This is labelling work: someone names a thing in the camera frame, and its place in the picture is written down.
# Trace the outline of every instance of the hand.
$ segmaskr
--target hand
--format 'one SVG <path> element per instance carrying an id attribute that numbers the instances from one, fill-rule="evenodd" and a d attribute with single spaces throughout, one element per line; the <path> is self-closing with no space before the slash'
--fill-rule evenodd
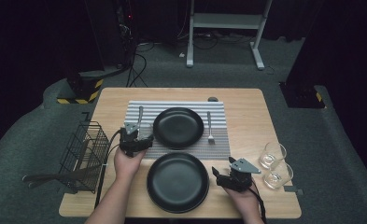
<path id="1" fill-rule="evenodd" d="M 116 170 L 116 180 L 132 180 L 139 170 L 140 162 L 145 157 L 147 150 L 139 152 L 135 157 L 131 158 L 124 154 L 118 147 L 114 157 L 114 168 Z"/>
<path id="2" fill-rule="evenodd" d="M 254 180 L 250 188 L 259 194 Z M 242 215 L 245 223 L 263 223 L 259 211 L 259 201 L 251 191 L 245 190 L 243 192 L 237 192 L 235 190 L 225 188 L 224 190 L 233 199 L 233 203 Z"/>

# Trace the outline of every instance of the striped placemat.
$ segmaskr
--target striped placemat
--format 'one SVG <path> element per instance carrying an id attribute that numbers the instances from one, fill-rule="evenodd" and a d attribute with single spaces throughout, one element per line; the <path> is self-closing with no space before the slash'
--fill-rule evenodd
<path id="1" fill-rule="evenodd" d="M 228 160 L 230 154 L 229 137 L 227 134 L 227 122 L 224 114 L 223 102 L 181 102 L 181 101 L 130 101 L 124 122 L 137 123 L 139 106 L 143 106 L 141 122 L 141 135 L 152 132 L 152 124 L 157 116 L 171 107 L 186 107 L 196 112 L 204 122 L 204 134 L 195 144 L 183 149 L 200 160 Z M 209 144 L 209 126 L 207 111 L 212 117 L 212 135 L 215 144 Z M 153 147 L 148 150 L 145 158 L 158 159 L 160 156 L 176 150 L 163 146 L 157 139 L 153 141 Z"/>

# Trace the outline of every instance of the table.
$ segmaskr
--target table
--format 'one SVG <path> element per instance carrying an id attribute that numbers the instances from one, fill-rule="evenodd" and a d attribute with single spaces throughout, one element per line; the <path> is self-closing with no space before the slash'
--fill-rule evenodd
<path id="1" fill-rule="evenodd" d="M 188 67 L 194 66 L 194 27 L 248 29 L 258 30 L 255 41 L 250 42 L 250 49 L 255 59 L 256 66 L 259 70 L 263 70 L 265 66 L 259 53 L 259 44 L 265 23 L 267 22 L 268 12 L 270 11 L 272 3 L 273 0 L 266 0 L 265 8 L 261 15 L 235 15 L 219 13 L 194 13 L 194 0 L 191 0 L 189 45 L 187 49 L 186 65 Z"/>
<path id="2" fill-rule="evenodd" d="M 197 88 L 104 88 L 94 110 L 92 120 L 102 126 L 110 138 L 124 122 L 130 100 L 137 101 L 207 101 L 217 97 L 224 103 L 227 130 L 232 157 L 245 158 L 262 171 L 258 157 L 267 142 L 277 140 L 273 122 L 267 109 L 262 92 L 257 89 L 197 89 Z M 114 151 L 108 158 L 108 166 L 102 189 L 102 197 L 115 177 L 113 168 Z M 221 174 L 230 171 L 226 161 L 202 161 L 209 173 L 208 194 L 200 206 L 188 213 L 171 214 L 155 205 L 148 196 L 146 178 L 154 160 L 143 160 L 134 179 L 127 210 L 127 217 L 165 217 L 165 218 L 239 218 L 240 214 L 226 192 L 216 185 L 211 167 L 215 166 Z M 283 189 L 269 189 L 262 182 L 261 175 L 252 175 L 257 183 L 267 211 L 267 218 L 297 218 L 301 208 L 294 192 Z M 64 217 L 88 217 L 93 211 L 96 194 L 80 191 L 64 195 L 60 214 Z"/>

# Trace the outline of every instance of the person's left hand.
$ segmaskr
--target person's left hand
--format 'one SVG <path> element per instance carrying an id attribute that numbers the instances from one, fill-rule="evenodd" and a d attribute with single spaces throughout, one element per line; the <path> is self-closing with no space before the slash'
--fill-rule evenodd
<path id="1" fill-rule="evenodd" d="M 118 147 L 116 149 L 116 155 L 114 157 L 114 168 L 116 170 L 117 179 L 132 180 L 139 170 L 140 162 L 145 157 L 146 150 L 139 152 L 135 157 L 131 158 L 124 154 L 124 152 Z"/>

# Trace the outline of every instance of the black wire rack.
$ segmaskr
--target black wire rack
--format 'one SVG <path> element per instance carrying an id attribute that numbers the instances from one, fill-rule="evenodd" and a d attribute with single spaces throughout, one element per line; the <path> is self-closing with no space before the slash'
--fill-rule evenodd
<path id="1" fill-rule="evenodd" d="M 101 125 L 96 121 L 80 123 L 72 133 L 61 157 L 59 174 L 65 175 L 59 181 L 77 193 L 79 190 L 95 193 L 103 162 L 107 156 L 108 139 Z M 69 174 L 80 171 L 79 177 Z"/>

